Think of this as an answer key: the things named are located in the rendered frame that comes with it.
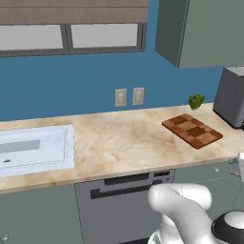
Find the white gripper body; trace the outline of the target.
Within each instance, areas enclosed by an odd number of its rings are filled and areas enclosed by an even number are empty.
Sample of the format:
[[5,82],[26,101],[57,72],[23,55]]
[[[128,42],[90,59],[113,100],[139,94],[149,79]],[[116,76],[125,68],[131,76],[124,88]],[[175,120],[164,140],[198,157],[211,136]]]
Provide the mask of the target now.
[[229,160],[231,164],[231,174],[244,177],[244,152],[240,152],[237,157]]

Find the grey-green drawer front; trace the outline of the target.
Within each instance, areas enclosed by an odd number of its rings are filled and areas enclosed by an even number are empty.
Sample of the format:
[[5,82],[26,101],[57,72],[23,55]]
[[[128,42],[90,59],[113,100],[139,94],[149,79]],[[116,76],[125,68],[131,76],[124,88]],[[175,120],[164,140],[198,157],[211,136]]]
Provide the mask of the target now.
[[231,174],[231,165],[227,161],[179,168],[174,173],[174,183],[197,183],[202,185],[239,184],[237,176]]

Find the checkered wooden cutting board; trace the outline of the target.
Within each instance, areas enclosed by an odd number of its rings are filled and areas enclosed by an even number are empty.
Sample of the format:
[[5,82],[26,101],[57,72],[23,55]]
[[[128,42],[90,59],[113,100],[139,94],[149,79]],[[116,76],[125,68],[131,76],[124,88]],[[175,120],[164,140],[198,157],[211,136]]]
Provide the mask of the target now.
[[223,137],[222,133],[212,129],[187,113],[165,120],[161,125],[196,150],[210,145]]

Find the grey-green cupboard door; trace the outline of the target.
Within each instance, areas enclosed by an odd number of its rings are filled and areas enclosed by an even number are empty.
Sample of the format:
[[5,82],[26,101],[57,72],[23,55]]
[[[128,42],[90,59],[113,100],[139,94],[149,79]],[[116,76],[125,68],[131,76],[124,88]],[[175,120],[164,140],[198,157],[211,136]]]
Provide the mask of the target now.
[[203,182],[212,194],[209,217],[217,217],[232,210],[244,211],[244,183],[237,176],[228,176]]
[[83,244],[74,186],[0,194],[0,244]]

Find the grey toaster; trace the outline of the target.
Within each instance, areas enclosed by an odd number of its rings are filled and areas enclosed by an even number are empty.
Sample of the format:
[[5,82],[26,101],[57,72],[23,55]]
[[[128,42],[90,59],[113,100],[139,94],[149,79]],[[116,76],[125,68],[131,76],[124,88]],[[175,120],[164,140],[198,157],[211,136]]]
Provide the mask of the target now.
[[232,128],[244,128],[244,66],[223,69],[213,111]]

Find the grey dishwasher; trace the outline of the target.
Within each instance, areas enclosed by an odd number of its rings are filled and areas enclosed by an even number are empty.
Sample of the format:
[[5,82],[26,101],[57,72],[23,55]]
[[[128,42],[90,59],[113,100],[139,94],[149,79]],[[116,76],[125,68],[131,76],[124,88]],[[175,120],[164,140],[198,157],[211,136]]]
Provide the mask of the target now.
[[75,184],[83,244],[147,244],[161,222],[148,190],[173,178],[165,170]]

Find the white sink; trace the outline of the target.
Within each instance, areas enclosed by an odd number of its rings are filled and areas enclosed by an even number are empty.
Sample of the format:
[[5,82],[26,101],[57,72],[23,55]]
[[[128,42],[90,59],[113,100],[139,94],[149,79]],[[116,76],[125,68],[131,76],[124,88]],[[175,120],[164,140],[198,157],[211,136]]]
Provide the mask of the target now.
[[0,177],[73,167],[73,124],[0,132]]

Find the grey-framed window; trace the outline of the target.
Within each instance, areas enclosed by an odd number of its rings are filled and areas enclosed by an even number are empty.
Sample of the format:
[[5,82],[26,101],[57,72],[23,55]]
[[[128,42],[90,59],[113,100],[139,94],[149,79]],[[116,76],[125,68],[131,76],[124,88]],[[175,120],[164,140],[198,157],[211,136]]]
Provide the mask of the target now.
[[146,23],[0,25],[0,57],[144,51]]

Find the beige window blind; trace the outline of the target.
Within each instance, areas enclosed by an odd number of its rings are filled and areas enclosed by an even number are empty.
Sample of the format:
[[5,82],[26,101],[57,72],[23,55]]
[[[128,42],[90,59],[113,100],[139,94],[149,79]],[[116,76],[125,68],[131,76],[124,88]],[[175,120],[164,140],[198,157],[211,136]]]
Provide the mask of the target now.
[[0,0],[0,25],[146,23],[149,0]]

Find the beige wall outlet plate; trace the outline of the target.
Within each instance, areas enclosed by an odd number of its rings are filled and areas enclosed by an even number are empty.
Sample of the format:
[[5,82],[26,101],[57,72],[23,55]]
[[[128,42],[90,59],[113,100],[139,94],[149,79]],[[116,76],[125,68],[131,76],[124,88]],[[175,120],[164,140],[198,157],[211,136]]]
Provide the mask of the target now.
[[133,102],[132,104],[134,106],[136,105],[142,105],[144,103],[144,88],[134,88],[133,89]]

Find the grey-green wall cupboard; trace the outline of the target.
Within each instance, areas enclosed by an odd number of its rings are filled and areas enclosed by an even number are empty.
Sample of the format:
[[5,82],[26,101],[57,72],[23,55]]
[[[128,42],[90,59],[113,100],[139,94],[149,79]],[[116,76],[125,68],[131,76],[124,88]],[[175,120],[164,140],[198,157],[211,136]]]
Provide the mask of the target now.
[[159,0],[155,51],[181,69],[244,65],[244,0]]

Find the beige wall switch plate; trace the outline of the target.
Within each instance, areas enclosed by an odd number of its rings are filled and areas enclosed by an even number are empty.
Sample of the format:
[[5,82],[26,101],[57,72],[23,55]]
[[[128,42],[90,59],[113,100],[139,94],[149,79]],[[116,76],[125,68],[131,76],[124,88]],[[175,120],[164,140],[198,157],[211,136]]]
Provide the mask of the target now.
[[124,107],[127,105],[127,90],[120,89],[115,91],[115,106]]

